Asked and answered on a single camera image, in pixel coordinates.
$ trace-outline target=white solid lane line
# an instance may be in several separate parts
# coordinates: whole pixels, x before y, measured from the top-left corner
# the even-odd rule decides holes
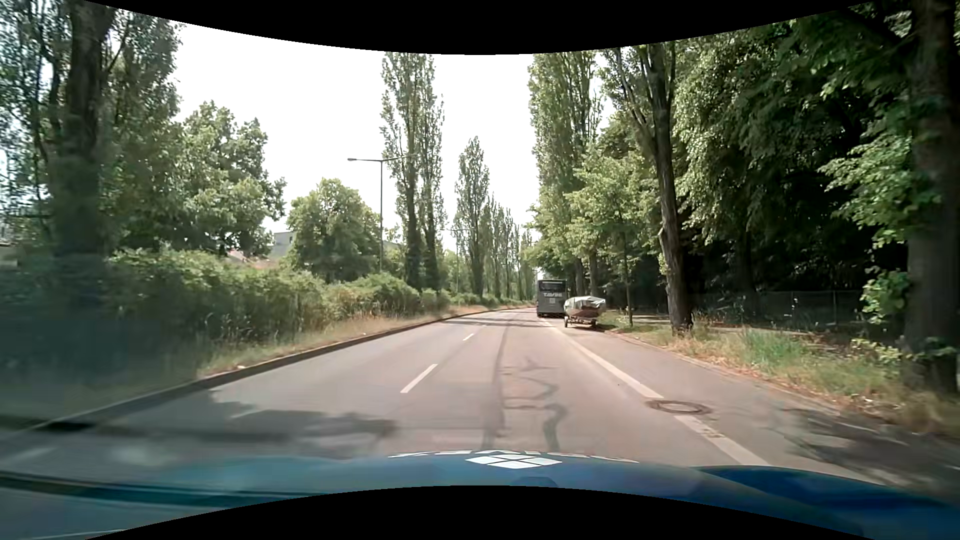
[[[613,364],[607,362],[605,359],[596,355],[593,351],[587,349],[580,343],[577,343],[569,335],[566,335],[564,331],[559,328],[551,325],[550,323],[543,323],[545,326],[552,328],[556,333],[562,335],[564,339],[570,342],[574,348],[584,354],[587,358],[590,358],[594,362],[600,364],[601,367],[611,372],[615,377],[620,380],[623,380],[627,386],[630,386],[635,390],[635,392],[648,400],[661,400],[663,396],[655,392],[652,388],[646,384],[641,383],[639,380],[634,379],[630,375],[623,372],[621,369],[617,368]],[[749,450],[743,448],[736,441],[727,437],[720,431],[715,430],[710,427],[703,420],[686,414],[677,414],[674,415],[674,418],[678,422],[689,428],[694,433],[697,433],[701,437],[704,437],[707,441],[713,444],[713,446],[720,449],[724,454],[732,457],[741,465],[770,465],[766,460],[764,460],[759,455],[750,452]]]
[[[423,370],[423,373],[417,375],[417,378],[416,378],[416,379],[411,380],[411,381],[410,381],[410,384],[407,384],[406,386],[404,386],[403,389],[400,390],[400,393],[401,393],[401,394],[406,394],[407,392],[409,392],[410,390],[412,390],[413,387],[416,386],[418,382],[420,382],[421,380],[423,380],[423,378],[426,377],[427,374],[429,374],[431,371],[433,371],[433,368],[435,368],[435,367],[437,367],[437,364],[430,364],[430,367],[428,367],[428,368],[426,368],[425,370]]]

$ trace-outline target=covered boat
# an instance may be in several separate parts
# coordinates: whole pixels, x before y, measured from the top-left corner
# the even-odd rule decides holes
[[[574,296],[564,302],[564,313],[576,319],[595,319],[607,310],[607,301],[595,296]]]

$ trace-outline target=car hood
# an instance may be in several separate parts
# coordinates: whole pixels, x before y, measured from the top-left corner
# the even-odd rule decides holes
[[[873,538],[910,537],[892,534],[895,529],[916,533],[917,528],[926,530],[927,538],[939,537],[939,531],[947,538],[960,528],[960,511],[952,506],[859,480],[779,467],[685,468],[602,455],[534,451],[454,450],[349,460],[304,456],[217,459],[164,470],[136,483],[92,486],[87,496],[212,509],[322,494],[447,485],[561,487],[660,497]]]

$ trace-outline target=curb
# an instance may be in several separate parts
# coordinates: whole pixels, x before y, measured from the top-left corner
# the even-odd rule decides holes
[[[696,366],[700,366],[700,367],[702,367],[702,368],[704,368],[704,369],[708,369],[708,370],[710,370],[710,371],[712,371],[712,372],[714,372],[714,373],[717,373],[717,374],[720,374],[720,375],[723,375],[723,376],[726,376],[726,377],[730,377],[730,378],[738,379],[738,380],[748,380],[748,381],[750,381],[750,382],[752,382],[752,383],[754,383],[754,384],[758,384],[758,385],[765,386],[765,387],[767,387],[767,388],[770,388],[770,389],[776,390],[776,391],[778,391],[778,392],[781,392],[781,393],[783,393],[783,394],[786,394],[786,395],[790,396],[791,398],[794,398],[795,400],[800,401],[800,402],[802,402],[802,403],[804,403],[804,404],[807,404],[808,406],[813,407],[813,408],[819,408],[819,409],[821,409],[821,410],[823,410],[823,411],[828,411],[828,412],[831,412],[831,413],[841,413],[841,412],[844,412],[844,410],[845,410],[843,407],[841,407],[841,406],[839,406],[839,405],[835,405],[835,404],[832,404],[832,403],[826,402],[826,401],[821,401],[821,400],[818,400],[818,399],[816,399],[816,398],[811,398],[810,396],[805,396],[804,394],[800,394],[800,393],[798,393],[798,392],[794,392],[794,391],[792,391],[792,390],[783,388],[783,387],[780,386],[779,384],[770,382],[770,381],[768,381],[768,380],[763,380],[763,379],[759,379],[759,378],[756,378],[756,377],[750,377],[750,376],[744,375],[744,374],[742,374],[742,373],[735,372],[734,370],[727,369],[727,368],[725,368],[725,367],[723,367],[723,366],[718,366],[718,365],[716,365],[716,364],[713,364],[713,363],[710,363],[710,362],[707,362],[707,361],[703,361],[703,360],[699,360],[699,359],[693,358],[693,357],[691,357],[691,356],[682,355],[682,354],[680,354],[680,353],[676,353],[676,352],[674,352],[674,351],[670,351],[670,350],[668,350],[668,349],[664,349],[663,347],[654,345],[654,344],[652,344],[652,343],[647,343],[646,341],[643,341],[643,340],[640,340],[640,339],[635,339],[635,338],[632,338],[632,337],[627,337],[626,335],[623,335],[623,334],[620,333],[620,332],[604,330],[604,333],[610,334],[610,335],[613,335],[613,336],[616,336],[616,337],[619,338],[619,339],[622,339],[622,340],[624,340],[624,341],[626,341],[626,342],[628,342],[628,343],[634,343],[634,344],[636,344],[636,345],[639,345],[640,347],[646,347],[646,348],[648,348],[648,349],[653,349],[653,350],[658,351],[658,352],[661,352],[661,353],[667,353],[668,355],[676,356],[677,358],[679,358],[679,359],[681,359],[681,360],[683,360],[683,361],[685,361],[685,362],[694,364],[694,365],[696,365]]]
[[[201,379],[184,382],[176,386],[172,386],[170,388],[157,390],[154,392],[150,392],[149,394],[144,394],[142,396],[129,398],[127,400],[117,402],[114,404],[103,405],[90,410],[68,414],[60,418],[40,422],[33,426],[29,426],[27,428],[14,430],[10,433],[7,433],[4,436],[0,436],[0,442],[10,441],[11,439],[16,438],[18,435],[22,435],[32,431],[74,432],[74,431],[87,430],[89,428],[93,428],[97,426],[98,424],[103,424],[104,422],[107,422],[109,420],[113,420],[115,418],[126,416],[128,414],[132,414],[140,410],[161,405],[161,404],[173,401],[177,398],[181,398],[183,396],[192,394],[194,392],[198,392],[201,390],[208,390],[210,388],[222,386],[224,384],[245,379],[247,377],[260,375],[262,373],[266,373],[268,371],[272,371],[277,368],[295,364],[297,362],[314,358],[316,356],[322,356],[327,353],[333,353],[334,351],[339,351],[347,347],[352,347],[353,345],[359,345],[361,343],[373,341],[380,337],[386,337],[388,335],[393,335],[395,333],[400,333],[402,331],[409,331],[409,330],[417,329],[420,327],[425,327],[427,325],[440,323],[442,321],[448,321],[450,319],[458,319],[461,317],[468,317],[470,315],[479,315],[480,313],[490,313],[493,311],[509,311],[511,309],[524,309],[524,308],[525,307],[502,307],[499,309],[488,309],[486,311],[476,311],[474,313],[464,313],[462,315],[450,315],[450,316],[443,317],[440,319],[435,319],[432,321],[414,323],[411,325],[397,327],[390,330],[379,331],[376,333],[362,335],[359,337],[353,337],[351,339],[346,339],[344,341],[338,341],[336,343],[322,345],[320,347],[315,347],[313,349],[308,349],[306,351],[301,351],[299,353],[293,353],[292,355],[270,358],[270,359],[261,361],[259,363],[255,363],[250,366],[247,366],[243,369],[233,369],[231,371],[226,371],[224,373],[208,375]]]

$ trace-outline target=grass verge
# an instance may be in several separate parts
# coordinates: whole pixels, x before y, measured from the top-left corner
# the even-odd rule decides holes
[[[907,389],[899,381],[894,350],[859,339],[813,332],[698,324],[674,336],[665,321],[604,313],[610,331],[667,351],[767,380],[806,396],[855,409],[914,432],[960,438],[960,402]]]

